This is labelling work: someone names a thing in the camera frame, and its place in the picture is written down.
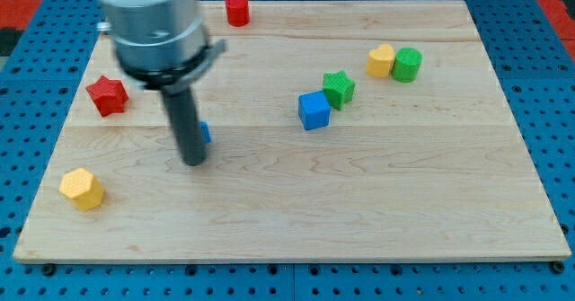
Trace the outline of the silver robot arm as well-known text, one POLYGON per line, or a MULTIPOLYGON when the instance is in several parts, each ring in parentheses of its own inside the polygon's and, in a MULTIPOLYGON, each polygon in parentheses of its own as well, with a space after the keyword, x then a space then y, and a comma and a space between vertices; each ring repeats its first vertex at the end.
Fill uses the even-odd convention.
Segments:
POLYGON ((125 74, 145 88, 201 78, 226 51, 210 41, 199 0, 98 0, 125 74))

